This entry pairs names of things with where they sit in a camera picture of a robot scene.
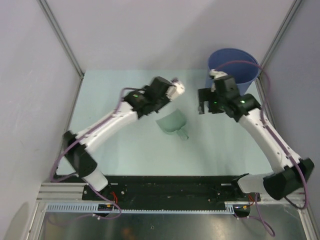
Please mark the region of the blue plastic waste bin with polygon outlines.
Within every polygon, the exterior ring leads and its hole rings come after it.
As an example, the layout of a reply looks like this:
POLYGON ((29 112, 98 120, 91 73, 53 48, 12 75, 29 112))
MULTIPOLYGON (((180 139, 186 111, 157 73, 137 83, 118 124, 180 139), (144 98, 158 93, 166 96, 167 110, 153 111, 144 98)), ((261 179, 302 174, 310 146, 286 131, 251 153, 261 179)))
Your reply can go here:
POLYGON ((222 48, 213 52, 208 60, 208 70, 218 70, 235 78, 241 95, 244 95, 251 83, 260 73, 258 61, 248 52, 237 48, 222 48))

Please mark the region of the green plastic dustpan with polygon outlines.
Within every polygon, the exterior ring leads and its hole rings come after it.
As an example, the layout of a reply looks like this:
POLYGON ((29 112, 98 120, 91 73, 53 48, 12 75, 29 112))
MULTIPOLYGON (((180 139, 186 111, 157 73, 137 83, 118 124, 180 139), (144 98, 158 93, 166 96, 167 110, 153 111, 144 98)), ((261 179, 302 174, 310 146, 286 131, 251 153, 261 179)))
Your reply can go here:
POLYGON ((186 130, 187 119, 179 109, 176 109, 172 113, 156 120, 155 122, 163 133, 167 135, 177 135, 183 141, 189 139, 189 135, 186 130))

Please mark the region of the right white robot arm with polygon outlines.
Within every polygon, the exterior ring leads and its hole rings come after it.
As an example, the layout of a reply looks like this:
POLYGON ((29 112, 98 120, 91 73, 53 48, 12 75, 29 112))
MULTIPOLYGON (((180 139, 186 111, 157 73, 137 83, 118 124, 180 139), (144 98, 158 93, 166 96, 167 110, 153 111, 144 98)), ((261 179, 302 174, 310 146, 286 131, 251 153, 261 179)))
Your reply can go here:
POLYGON ((230 188, 231 196, 242 201, 249 193, 265 193, 275 200, 286 198, 294 191, 305 188, 314 170, 310 158, 301 158, 283 140, 270 124, 256 98, 240 94, 235 79, 230 75, 212 81, 209 88, 198 90, 199 113, 205 105, 212 114, 225 113, 240 124, 255 140, 272 169, 267 174, 244 174, 230 188))

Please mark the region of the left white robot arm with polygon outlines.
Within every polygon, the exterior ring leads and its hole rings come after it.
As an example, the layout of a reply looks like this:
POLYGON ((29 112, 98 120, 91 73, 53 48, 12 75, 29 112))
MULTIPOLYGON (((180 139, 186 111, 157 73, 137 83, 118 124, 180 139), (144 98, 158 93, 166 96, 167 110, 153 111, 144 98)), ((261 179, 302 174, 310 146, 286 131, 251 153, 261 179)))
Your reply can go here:
POLYGON ((107 199, 111 188, 94 160, 93 152, 125 126, 143 116, 158 113, 184 92, 185 87, 179 80, 168 81, 160 76, 142 88, 123 88, 114 110, 77 134, 70 130, 64 133, 63 157, 75 173, 93 188, 93 194, 98 199, 107 199))

